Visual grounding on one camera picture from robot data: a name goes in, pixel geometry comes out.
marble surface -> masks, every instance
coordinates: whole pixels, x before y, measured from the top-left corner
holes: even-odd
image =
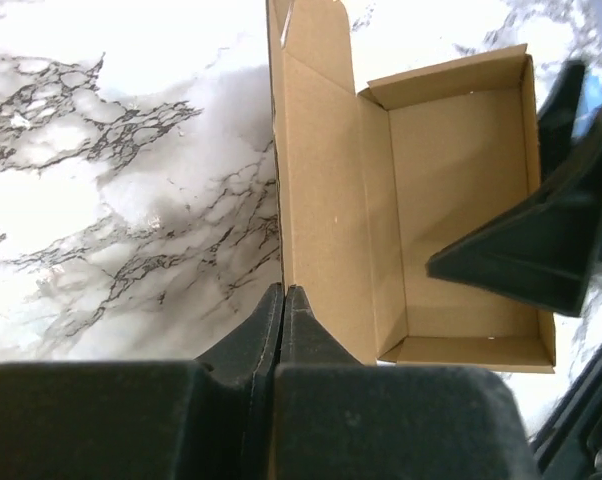
[[[190,358],[279,280],[264,3],[0,0],[0,361]],[[345,3],[359,87],[523,42],[539,105],[565,58],[602,77],[582,0]],[[557,329],[556,375],[504,375],[530,434],[602,289]]]

open cardboard box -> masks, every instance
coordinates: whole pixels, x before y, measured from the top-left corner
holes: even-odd
[[[268,7],[284,283],[366,364],[553,372],[551,313],[425,269],[540,185],[525,46],[357,95],[341,2]]]

brown cardboard box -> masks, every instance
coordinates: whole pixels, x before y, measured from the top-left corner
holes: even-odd
[[[525,46],[357,95],[341,2],[268,3],[285,284],[363,363],[552,372],[552,314],[425,271],[540,184]]]

blue object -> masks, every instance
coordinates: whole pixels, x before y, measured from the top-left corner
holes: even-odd
[[[581,99],[577,108],[577,118],[572,130],[572,138],[579,138],[590,128],[594,116],[602,105],[602,84],[599,77],[587,72],[583,81]]]

marble table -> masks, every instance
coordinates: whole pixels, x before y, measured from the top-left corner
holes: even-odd
[[[280,279],[264,3],[0,0],[0,361],[191,358]],[[358,87],[524,42],[539,105],[565,58],[602,77],[585,0],[345,3]],[[602,289],[557,330],[556,375],[504,375],[531,435]]]

